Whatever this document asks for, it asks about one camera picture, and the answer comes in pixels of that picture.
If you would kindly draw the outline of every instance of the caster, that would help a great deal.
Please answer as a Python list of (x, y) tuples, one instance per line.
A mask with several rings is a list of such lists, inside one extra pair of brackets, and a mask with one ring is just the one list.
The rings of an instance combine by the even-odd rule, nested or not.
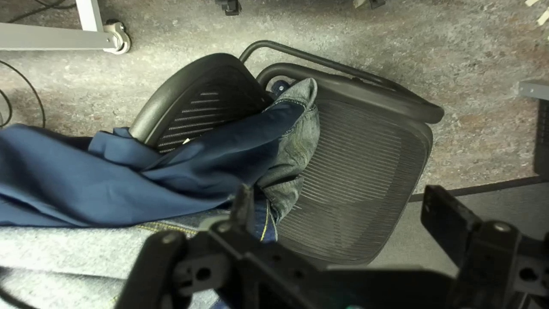
[(281, 96), (286, 89), (289, 89), (294, 84), (293, 79), (288, 77), (276, 77), (272, 79), (272, 82), (269, 82), (267, 85), (267, 92), (270, 94), (272, 99), (276, 99), (277, 96)]
[(114, 41), (113, 48), (104, 48), (106, 53), (113, 53), (113, 54), (123, 54), (132, 48), (132, 39), (130, 36), (125, 32), (123, 24), (121, 22), (111, 22), (104, 25), (104, 32), (109, 32), (111, 36), (107, 39)]
[(224, 15), (238, 15), (241, 10), (238, 0), (216, 0), (216, 3), (222, 8)]

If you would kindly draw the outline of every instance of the clothing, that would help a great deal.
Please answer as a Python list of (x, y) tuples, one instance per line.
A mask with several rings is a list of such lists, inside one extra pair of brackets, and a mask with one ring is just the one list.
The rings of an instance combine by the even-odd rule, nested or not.
[(126, 226), (217, 207), (265, 173), (301, 113), (279, 103), (164, 156), (126, 128), (95, 133), (87, 152), (37, 128), (3, 128), (0, 224)]
[[(286, 132), (276, 139), (276, 147), (272, 147), (274, 157), (270, 164), (264, 168), (260, 178), (260, 187), (257, 185), (255, 192), (255, 226), (252, 233), (260, 240), (274, 240), (276, 228), (272, 212), (286, 212), (291, 209), (289, 202), (281, 202), (284, 209), (276, 209), (277, 204), (269, 204), (274, 199), (274, 194), (281, 195), (296, 195), (298, 187), (293, 183), (298, 178), (298, 170), (303, 168), (303, 161), (308, 161), (315, 144), (310, 144), (317, 132), (301, 130), (301, 127), (313, 128), (317, 123), (303, 123), (303, 121), (317, 121), (315, 108), (313, 108), (313, 94), (315, 94), (315, 82), (312, 79), (301, 80), (294, 84), (291, 89), (286, 91), (284, 97), (279, 97), (269, 109), (277, 109), (277, 104), (300, 104), (300, 115), (294, 116), (294, 123), (288, 125)], [(85, 139), (73, 139), (54, 135), (51, 132), (41, 132), (37, 140), (47, 139), (51, 142), (58, 142), (66, 151), (83, 151), (82, 145), (87, 144)], [(99, 157), (101, 152), (107, 157), (107, 163), (119, 161), (119, 149), (130, 149), (135, 145), (133, 142), (126, 140), (126, 130), (114, 132), (119, 144), (104, 144), (104, 147), (94, 147), (95, 154), (92, 157)], [(53, 149), (39, 147), (34, 149), (35, 156), (39, 151)], [(286, 157), (277, 157), (286, 154), (288, 151), (301, 151), (300, 154), (308, 156), (300, 159), (296, 168), (281, 168), (291, 164)], [(56, 161), (59, 156), (42, 151), (44, 156), (49, 159), (54, 157)], [(132, 156), (130, 166), (125, 166), (126, 171), (135, 171), (138, 168), (138, 159), (145, 157), (147, 152), (142, 156)], [(0, 175), (0, 195), (5, 192), (5, 173)], [(42, 212), (35, 212), (37, 219), (49, 219), (51, 226), (58, 221), (65, 223), (59, 218), (46, 216)], [(20, 300), (41, 307), (41, 309), (68, 309), (68, 307), (80, 307), (80, 309), (102, 309), (113, 307), (116, 302), (116, 295), (121, 290), (123, 279), (126, 278), (135, 255), (145, 236), (156, 230), (164, 228), (176, 228), (183, 230), (186, 235), (192, 235), (197, 230), (207, 228), (210, 223), (217, 219), (228, 218), (228, 209), (214, 207), (209, 211), (200, 211), (193, 214), (176, 216), (161, 221), (147, 221), (145, 224), (128, 226), (128, 228), (20, 228), (20, 226), (3, 226), (0, 228), (0, 288), (5, 288), (11, 295), (18, 297)], [(85, 219), (80, 216), (75, 219), (77, 223), (83, 224), (68, 224), (68, 226), (85, 226)], [(212, 291), (197, 293), (192, 300), (192, 307), (210, 307), (216, 303), (216, 295)]]

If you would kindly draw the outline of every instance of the chair wheel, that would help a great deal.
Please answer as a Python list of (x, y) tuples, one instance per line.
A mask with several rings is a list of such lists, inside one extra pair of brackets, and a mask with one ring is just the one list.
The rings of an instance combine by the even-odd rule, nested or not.
[(291, 87), (291, 84), (289, 82), (286, 82), (286, 80), (274, 80), (272, 84), (270, 84), (270, 89), (269, 89), (269, 92), (272, 94), (272, 97), (277, 97), (279, 94), (282, 94), (286, 89), (289, 89)]

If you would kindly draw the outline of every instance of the floor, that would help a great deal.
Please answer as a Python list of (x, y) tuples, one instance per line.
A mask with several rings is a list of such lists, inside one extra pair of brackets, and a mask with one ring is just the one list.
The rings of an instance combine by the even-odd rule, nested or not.
[[(92, 133), (128, 125), (152, 91), (193, 58), (238, 54), (255, 39), (276, 39), (397, 80), (440, 104), (433, 149), (421, 183), (449, 188), (531, 175), (535, 101), (516, 82), (549, 77), (549, 27), (538, 27), (543, 1), (387, 0), (355, 10), (341, 0), (241, 0), (224, 17), (212, 0), (102, 0), (102, 17), (121, 20), (133, 48), (102, 51), (0, 51), (37, 87), (47, 128)], [(35, 6), (15, 1), (0, 20)], [(47, 10), (25, 24), (77, 27), (73, 10)], [(265, 54), (250, 65), (265, 65)], [(27, 87), (0, 68), (0, 85), (17, 118), (37, 123)]]

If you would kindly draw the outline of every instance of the black mesh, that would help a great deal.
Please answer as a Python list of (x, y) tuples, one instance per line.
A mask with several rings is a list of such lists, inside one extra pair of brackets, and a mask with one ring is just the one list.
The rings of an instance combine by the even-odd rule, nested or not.
[(204, 85), (185, 99), (157, 140), (156, 147), (159, 152), (168, 152), (186, 139), (193, 139), (222, 123), (258, 113), (265, 106), (250, 104), (240, 96), (240, 91), (228, 82)]
[(320, 140), (279, 240), (329, 264), (368, 262), (391, 235), (423, 170), (430, 130), (320, 92)]

